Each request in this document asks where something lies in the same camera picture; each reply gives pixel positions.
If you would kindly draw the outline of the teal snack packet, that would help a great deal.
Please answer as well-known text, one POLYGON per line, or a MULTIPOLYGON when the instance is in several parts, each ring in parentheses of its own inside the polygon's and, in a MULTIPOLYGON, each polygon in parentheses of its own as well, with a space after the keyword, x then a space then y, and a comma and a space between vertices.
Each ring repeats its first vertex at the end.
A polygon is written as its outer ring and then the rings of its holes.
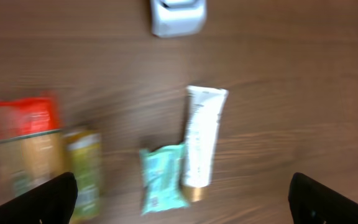
POLYGON ((180 190, 184 152, 184 144, 164 146, 155 151, 140 150, 145 190, 142 206, 144 215, 189 207, 180 190))

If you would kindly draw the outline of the green snack bar wrapper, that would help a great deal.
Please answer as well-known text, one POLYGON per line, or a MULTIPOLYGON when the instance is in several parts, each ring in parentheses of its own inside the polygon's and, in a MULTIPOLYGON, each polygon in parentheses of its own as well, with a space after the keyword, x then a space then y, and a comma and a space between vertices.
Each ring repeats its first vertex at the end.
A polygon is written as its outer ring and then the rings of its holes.
POLYGON ((99 134, 72 129, 65 135, 70 171, 74 173, 78 195, 71 223, 81 223, 99 215, 101 170, 99 134))

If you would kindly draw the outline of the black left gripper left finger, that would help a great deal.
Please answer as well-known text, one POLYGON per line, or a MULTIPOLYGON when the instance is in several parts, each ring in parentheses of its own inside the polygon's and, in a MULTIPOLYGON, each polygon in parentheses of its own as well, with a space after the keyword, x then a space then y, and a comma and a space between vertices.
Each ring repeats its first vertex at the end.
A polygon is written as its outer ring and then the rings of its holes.
POLYGON ((0 223, 69 224, 77 196, 75 176, 65 172, 0 205, 0 223))

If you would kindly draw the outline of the white shampoo tube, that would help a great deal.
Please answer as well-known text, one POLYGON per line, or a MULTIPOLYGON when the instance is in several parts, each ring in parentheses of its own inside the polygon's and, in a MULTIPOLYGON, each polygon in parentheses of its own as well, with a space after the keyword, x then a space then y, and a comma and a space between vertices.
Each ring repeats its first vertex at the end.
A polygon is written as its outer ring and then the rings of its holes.
POLYGON ((221 113, 229 92, 222 88, 189 85, 189 115, 185 131, 186 156, 181 180, 190 202, 205 198, 211 184, 221 113))

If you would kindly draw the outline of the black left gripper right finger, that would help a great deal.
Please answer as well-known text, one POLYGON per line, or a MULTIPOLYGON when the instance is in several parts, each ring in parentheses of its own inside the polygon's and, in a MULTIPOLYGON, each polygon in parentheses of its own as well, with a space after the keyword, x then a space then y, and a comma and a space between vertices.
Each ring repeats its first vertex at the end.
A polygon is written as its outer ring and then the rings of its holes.
POLYGON ((358 224, 358 203, 300 172, 293 174, 288 202, 294 224, 358 224))

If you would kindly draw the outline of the orange spaghetti pack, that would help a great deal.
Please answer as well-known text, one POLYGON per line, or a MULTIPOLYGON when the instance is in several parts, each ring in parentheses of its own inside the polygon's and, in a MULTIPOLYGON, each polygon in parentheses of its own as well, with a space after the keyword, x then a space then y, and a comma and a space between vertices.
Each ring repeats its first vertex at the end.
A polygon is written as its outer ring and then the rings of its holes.
POLYGON ((0 100, 0 174, 12 194, 20 196, 66 171, 55 98, 0 100))

